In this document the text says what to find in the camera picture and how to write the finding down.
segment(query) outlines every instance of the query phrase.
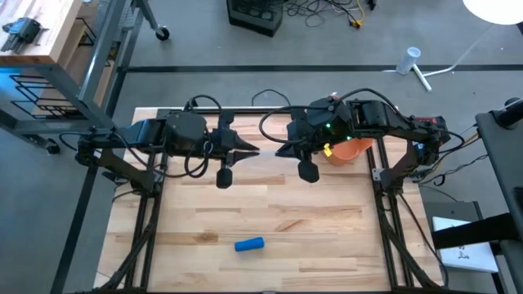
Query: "wheel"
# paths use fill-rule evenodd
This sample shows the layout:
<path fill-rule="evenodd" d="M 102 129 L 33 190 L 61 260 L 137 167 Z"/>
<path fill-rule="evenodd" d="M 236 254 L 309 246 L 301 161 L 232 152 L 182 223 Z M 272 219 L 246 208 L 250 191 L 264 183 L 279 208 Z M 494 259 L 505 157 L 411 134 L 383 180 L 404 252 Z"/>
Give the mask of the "wheel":
<path fill-rule="evenodd" d="M 159 33 L 156 33 L 156 38 L 158 38 L 158 40 L 160 40 L 160 41 L 168 40 L 169 37 L 171 36 L 171 34 L 169 33 L 169 30 L 166 27 L 161 27 L 160 30 L 162 31 L 163 36 Z"/>
<path fill-rule="evenodd" d="M 56 155 L 60 153 L 60 146 L 53 139 L 47 139 L 46 146 L 47 153 L 49 155 Z"/>

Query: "blue cylinder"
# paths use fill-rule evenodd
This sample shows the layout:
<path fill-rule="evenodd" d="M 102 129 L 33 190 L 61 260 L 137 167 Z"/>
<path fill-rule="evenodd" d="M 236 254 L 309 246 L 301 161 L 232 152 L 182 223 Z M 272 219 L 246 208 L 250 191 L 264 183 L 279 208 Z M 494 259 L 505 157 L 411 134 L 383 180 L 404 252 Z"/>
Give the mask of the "blue cylinder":
<path fill-rule="evenodd" d="M 265 246 L 262 237 L 252 238 L 245 241 L 240 241 L 235 243 L 236 252 L 242 252 L 247 250 L 259 249 Z"/>
<path fill-rule="evenodd" d="M 403 75 L 408 74 L 421 54 L 422 52 L 416 47 L 407 49 L 407 53 L 405 53 L 398 66 L 396 66 L 396 72 Z"/>

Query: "white paper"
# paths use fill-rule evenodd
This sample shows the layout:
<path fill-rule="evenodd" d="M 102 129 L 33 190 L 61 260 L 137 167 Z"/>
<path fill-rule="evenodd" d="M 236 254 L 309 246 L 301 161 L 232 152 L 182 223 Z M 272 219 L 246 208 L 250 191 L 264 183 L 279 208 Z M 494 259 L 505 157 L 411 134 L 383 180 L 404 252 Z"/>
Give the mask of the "white paper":
<path fill-rule="evenodd" d="M 434 216 L 432 222 L 435 231 L 470 223 L 470 221 L 452 220 L 438 216 Z M 488 243 L 441 249 L 438 252 L 441 261 L 446 266 L 488 273 L 498 272 L 498 265 Z"/>

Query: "wooden tabletop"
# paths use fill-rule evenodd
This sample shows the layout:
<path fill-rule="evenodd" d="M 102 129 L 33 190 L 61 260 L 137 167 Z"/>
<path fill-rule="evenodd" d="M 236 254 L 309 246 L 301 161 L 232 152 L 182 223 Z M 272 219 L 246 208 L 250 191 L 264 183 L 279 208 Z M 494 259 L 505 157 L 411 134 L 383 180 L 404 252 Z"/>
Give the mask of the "wooden tabletop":
<path fill-rule="evenodd" d="M 156 112 L 136 109 L 134 120 L 154 118 Z M 210 127 L 216 125 L 215 116 L 206 119 Z M 289 119 L 288 115 L 269 118 L 267 132 L 285 138 Z M 334 167 L 318 155 L 314 162 L 320 167 L 320 180 L 308 184 L 297 175 L 297 161 L 274 156 L 280 144 L 260 134 L 259 120 L 259 115 L 236 116 L 231 125 L 245 140 L 260 147 L 261 155 L 232 168 L 234 184 L 229 189 L 215 186 L 216 162 L 211 162 L 203 178 L 166 179 L 148 290 L 390 290 L 366 155 L 344 167 Z M 405 153 L 405 142 L 392 137 L 385 142 L 394 164 Z M 130 154 L 125 159 L 140 166 Z M 180 163 L 179 158 L 170 158 L 169 172 L 183 172 Z M 430 238 L 418 187 L 405 183 L 404 188 L 405 198 Z M 129 189 L 121 187 L 117 194 Z M 106 282 L 106 276 L 112 275 L 128 254 L 138 204 L 134 195 L 114 203 L 95 287 Z M 440 283 L 436 259 L 401 203 L 399 210 L 409 251 Z M 235 242 L 254 237 L 265 239 L 263 249 L 235 252 Z M 395 249 L 394 253 L 401 282 Z M 140 277 L 141 260 L 137 268 Z"/>
<path fill-rule="evenodd" d="M 0 65 L 54 64 L 58 62 L 65 40 L 73 27 L 82 0 L 4 0 L 0 6 L 0 25 L 29 17 L 44 29 L 37 42 L 28 44 L 17 55 L 12 51 L 0 52 Z M 0 46 L 9 34 L 0 29 Z"/>

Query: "lamp shade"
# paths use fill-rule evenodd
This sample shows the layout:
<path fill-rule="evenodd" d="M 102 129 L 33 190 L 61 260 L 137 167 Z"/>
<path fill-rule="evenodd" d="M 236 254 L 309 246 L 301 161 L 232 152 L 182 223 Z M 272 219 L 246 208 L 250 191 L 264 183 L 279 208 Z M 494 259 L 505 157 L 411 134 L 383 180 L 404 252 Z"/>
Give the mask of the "lamp shade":
<path fill-rule="evenodd" d="M 523 0 L 463 0 L 463 3 L 473 15 L 493 24 L 523 22 Z"/>

